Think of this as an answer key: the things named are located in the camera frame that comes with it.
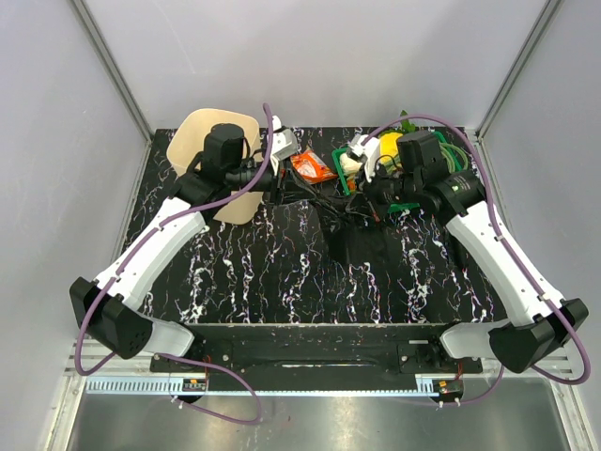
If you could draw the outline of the beige plastic trash bin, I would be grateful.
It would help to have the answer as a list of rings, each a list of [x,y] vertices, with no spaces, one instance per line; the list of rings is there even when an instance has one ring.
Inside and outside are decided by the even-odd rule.
[[[240,126],[251,150],[261,147],[259,124],[255,118],[214,108],[195,110],[179,126],[166,152],[167,159],[178,177],[185,173],[193,157],[203,151],[205,136],[211,128],[220,123],[232,123]],[[260,193],[244,194],[222,207],[214,219],[237,226],[250,223],[258,210],[260,200]]]

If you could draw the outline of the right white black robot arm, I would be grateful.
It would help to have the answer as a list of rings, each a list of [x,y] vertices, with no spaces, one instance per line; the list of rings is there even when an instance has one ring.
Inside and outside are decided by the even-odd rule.
[[[377,206],[397,201],[419,204],[450,234],[487,277],[506,312],[506,320],[458,323],[427,349],[427,361],[446,372],[462,358],[492,358],[522,373],[571,340],[589,316],[579,298],[568,300],[536,270],[489,202],[485,185],[469,169],[452,172],[429,131],[400,136],[402,174],[379,174],[381,141],[359,135],[348,154],[362,165],[359,191]]]

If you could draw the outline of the black trash bag roll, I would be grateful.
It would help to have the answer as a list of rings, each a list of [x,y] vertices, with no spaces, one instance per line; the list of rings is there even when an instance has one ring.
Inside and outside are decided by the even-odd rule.
[[[390,262],[387,226],[382,219],[375,218],[362,194],[326,194],[307,185],[300,198],[316,209],[331,260],[341,265],[376,263],[384,266]]]

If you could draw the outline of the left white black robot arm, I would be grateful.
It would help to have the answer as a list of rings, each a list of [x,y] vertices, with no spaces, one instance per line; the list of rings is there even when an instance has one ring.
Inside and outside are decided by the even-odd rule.
[[[261,150],[233,122],[209,124],[190,142],[182,137],[182,132],[174,136],[170,160],[184,167],[156,216],[95,279],[77,278],[69,297],[80,334],[93,337],[112,356],[127,360],[141,352],[167,353],[181,370],[193,371],[204,358],[199,335],[174,321],[141,314],[140,305],[179,250],[208,231],[216,213],[248,193],[276,188],[299,146],[278,117],[271,117]]]

